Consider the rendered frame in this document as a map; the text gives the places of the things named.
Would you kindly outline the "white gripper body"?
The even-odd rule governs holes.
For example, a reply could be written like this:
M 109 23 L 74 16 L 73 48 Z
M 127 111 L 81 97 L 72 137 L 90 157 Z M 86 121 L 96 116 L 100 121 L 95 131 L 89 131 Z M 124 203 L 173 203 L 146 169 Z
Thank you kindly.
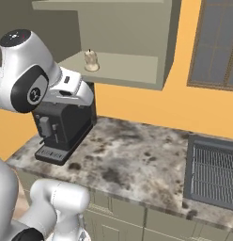
M 90 106 L 93 103 L 94 94 L 87 83 L 82 82 L 75 93 L 66 90 L 50 89 L 45 97 L 44 102 L 61 103 L 61 104 L 76 104 Z

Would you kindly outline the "cream candle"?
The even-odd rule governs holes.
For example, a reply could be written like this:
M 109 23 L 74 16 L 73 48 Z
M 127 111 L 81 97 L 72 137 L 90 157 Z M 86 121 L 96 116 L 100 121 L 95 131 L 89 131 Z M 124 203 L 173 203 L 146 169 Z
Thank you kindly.
M 85 69 L 89 72 L 95 72 L 100 68 L 100 64 L 98 61 L 97 54 L 91 50 L 88 49 L 85 52 Z

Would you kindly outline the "black coffee machine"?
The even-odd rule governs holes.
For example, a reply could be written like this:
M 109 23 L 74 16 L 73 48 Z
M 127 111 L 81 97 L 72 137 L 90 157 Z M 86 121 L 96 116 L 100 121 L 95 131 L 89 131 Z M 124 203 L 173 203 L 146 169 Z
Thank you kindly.
M 40 143 L 35 157 L 63 166 L 97 123 L 96 102 L 90 106 L 42 102 L 33 112 Z

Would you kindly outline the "olive base cabinets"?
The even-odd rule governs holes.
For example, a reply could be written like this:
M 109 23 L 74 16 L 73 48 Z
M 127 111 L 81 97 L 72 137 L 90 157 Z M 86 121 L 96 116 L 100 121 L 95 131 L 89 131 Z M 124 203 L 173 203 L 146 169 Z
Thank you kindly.
M 233 241 L 233 212 L 183 198 L 184 168 L 17 169 L 28 190 L 39 178 L 89 189 L 84 212 L 93 241 Z

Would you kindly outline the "brown framed window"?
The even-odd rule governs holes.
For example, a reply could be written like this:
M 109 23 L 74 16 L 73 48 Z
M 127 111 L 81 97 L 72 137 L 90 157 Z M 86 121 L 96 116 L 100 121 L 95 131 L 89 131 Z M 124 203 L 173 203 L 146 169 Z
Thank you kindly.
M 233 0 L 202 0 L 189 87 L 233 91 Z

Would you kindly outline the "grey dish drying rack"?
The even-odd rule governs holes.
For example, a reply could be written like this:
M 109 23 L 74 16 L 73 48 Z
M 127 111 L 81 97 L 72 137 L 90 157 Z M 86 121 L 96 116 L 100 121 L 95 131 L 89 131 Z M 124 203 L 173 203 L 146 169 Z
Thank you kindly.
M 233 210 L 233 141 L 189 136 L 183 197 Z

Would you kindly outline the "open olive wall cabinet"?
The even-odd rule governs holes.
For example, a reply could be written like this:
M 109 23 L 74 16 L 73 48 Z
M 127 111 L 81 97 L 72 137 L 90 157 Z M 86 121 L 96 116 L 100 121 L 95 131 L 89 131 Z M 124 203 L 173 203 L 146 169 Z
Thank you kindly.
M 181 0 L 43 0 L 35 10 L 78 13 L 81 50 L 60 62 L 95 83 L 161 90 L 174 61 Z M 100 68 L 85 69 L 91 49 Z

